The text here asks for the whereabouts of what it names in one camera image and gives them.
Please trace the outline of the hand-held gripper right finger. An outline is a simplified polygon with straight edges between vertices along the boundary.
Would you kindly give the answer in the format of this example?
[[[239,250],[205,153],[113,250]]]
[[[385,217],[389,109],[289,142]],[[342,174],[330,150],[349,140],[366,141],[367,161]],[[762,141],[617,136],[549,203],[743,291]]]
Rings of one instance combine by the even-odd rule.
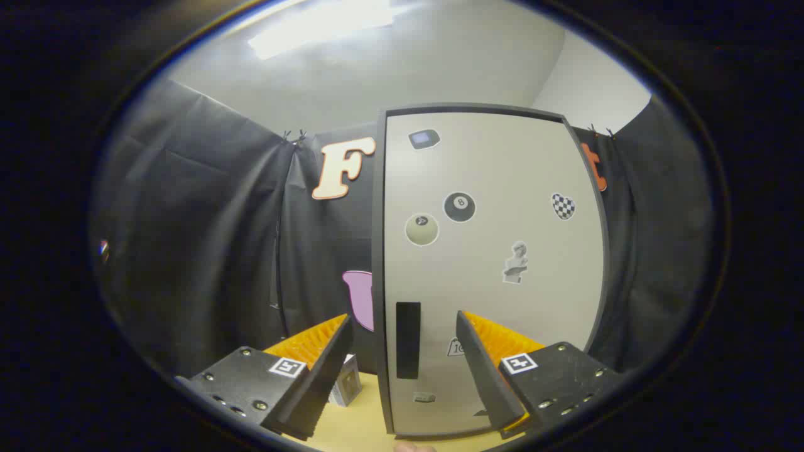
[[[589,412],[623,375],[568,342],[542,345],[459,311],[456,333],[491,426],[502,438],[548,434]]]

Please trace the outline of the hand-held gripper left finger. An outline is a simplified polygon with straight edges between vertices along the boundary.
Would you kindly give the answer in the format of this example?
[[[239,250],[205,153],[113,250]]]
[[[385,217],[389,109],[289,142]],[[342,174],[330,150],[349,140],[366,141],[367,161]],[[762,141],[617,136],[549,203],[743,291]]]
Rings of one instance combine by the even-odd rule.
[[[259,350],[241,346],[175,380],[222,417],[274,434],[312,437],[352,346],[343,314]]]

